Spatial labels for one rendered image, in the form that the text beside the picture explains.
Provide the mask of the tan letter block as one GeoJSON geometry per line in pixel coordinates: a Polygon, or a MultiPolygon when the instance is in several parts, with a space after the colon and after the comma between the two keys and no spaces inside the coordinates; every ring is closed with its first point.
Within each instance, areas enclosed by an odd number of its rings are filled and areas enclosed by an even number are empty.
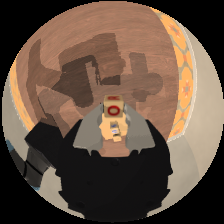
{"type": "Polygon", "coordinates": [[[104,117],[123,118],[124,100],[122,95],[105,95],[104,117]]]}
{"type": "Polygon", "coordinates": [[[119,134],[113,134],[113,139],[114,139],[114,141],[121,141],[120,133],[119,134]]]}
{"type": "Polygon", "coordinates": [[[118,123],[110,124],[110,131],[111,131],[111,134],[119,133],[118,123]]]}

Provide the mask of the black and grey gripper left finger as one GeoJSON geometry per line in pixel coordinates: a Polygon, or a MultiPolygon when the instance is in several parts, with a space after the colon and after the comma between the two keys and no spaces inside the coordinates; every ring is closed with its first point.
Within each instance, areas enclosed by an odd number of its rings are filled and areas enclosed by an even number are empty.
{"type": "Polygon", "coordinates": [[[104,103],[102,102],[70,129],[61,142],[58,151],[58,164],[55,175],[61,178],[65,165],[71,160],[91,156],[92,150],[99,151],[103,147],[102,130],[100,128],[104,103]]]}

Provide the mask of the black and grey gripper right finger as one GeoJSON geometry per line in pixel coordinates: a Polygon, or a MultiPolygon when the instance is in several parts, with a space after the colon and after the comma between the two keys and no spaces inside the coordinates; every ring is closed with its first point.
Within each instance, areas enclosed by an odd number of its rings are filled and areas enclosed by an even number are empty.
{"type": "Polygon", "coordinates": [[[129,127],[125,138],[125,146],[129,153],[138,150],[139,155],[156,158],[166,167],[168,176],[173,174],[169,148],[161,133],[148,119],[125,102],[123,113],[126,115],[125,123],[129,127]]]}

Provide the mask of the tan flat mat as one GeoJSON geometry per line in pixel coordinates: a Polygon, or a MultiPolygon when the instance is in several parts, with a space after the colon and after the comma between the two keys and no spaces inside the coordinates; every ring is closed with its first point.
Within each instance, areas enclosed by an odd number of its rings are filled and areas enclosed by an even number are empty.
{"type": "Polygon", "coordinates": [[[105,118],[104,113],[102,114],[103,122],[101,123],[100,128],[102,130],[102,135],[106,140],[113,138],[113,135],[111,134],[110,131],[110,124],[118,123],[121,136],[126,135],[127,124],[125,123],[125,117],[126,115],[124,113],[123,118],[105,118]]]}

